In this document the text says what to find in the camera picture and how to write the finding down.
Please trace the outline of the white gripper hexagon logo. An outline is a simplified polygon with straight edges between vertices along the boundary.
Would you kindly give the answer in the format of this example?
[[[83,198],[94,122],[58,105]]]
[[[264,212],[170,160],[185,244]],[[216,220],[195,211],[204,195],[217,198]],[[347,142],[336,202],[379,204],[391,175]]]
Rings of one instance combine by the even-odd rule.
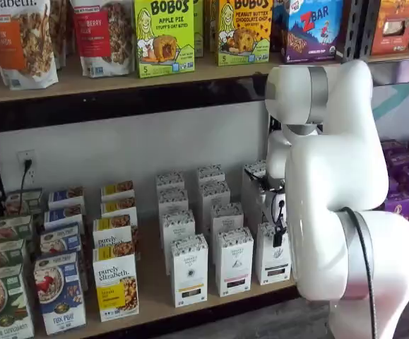
[[[285,194],[274,193],[271,202],[269,203],[270,223],[274,227],[273,247],[281,247],[283,243],[283,235],[285,234],[285,221],[287,220]]]

